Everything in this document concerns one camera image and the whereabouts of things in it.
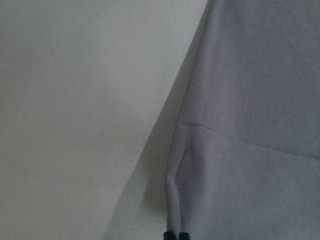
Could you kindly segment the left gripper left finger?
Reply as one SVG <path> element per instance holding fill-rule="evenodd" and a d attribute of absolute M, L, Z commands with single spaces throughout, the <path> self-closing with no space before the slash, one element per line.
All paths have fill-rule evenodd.
<path fill-rule="evenodd" d="M 172 231 L 166 231 L 163 233 L 164 240 L 175 240 L 175 234 Z"/>

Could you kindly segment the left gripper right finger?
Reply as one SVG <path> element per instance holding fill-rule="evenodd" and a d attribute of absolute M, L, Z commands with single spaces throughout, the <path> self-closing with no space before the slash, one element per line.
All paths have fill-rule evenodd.
<path fill-rule="evenodd" d="M 188 232 L 180 232 L 178 240 L 190 240 L 190 234 Z"/>

